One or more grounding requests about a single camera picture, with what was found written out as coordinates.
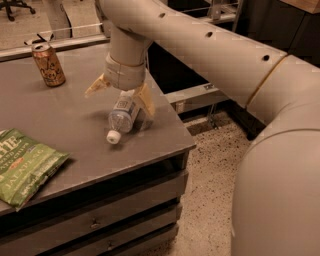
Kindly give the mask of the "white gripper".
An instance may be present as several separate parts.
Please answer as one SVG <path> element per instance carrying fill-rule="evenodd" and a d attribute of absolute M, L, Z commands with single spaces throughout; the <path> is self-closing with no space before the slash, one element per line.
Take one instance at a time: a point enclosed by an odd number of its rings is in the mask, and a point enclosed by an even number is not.
<path fill-rule="evenodd" d="M 147 83 L 145 65 L 127 66 L 115 61 L 110 54 L 105 59 L 104 74 L 101 74 L 85 91 L 84 96 L 90 97 L 99 90 L 110 86 L 119 90 L 134 90 L 134 98 L 138 100 L 139 106 L 146 112 L 147 117 L 154 119 L 155 106 L 151 91 Z"/>

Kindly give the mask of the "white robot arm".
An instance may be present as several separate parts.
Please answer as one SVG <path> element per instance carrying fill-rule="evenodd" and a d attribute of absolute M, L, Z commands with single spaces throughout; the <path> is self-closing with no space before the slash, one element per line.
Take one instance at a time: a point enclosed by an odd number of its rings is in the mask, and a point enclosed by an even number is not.
<path fill-rule="evenodd" d="M 320 69 L 162 0 L 97 3 L 107 84 L 142 85 L 156 43 L 263 124 L 235 180 L 231 256 L 320 256 Z"/>

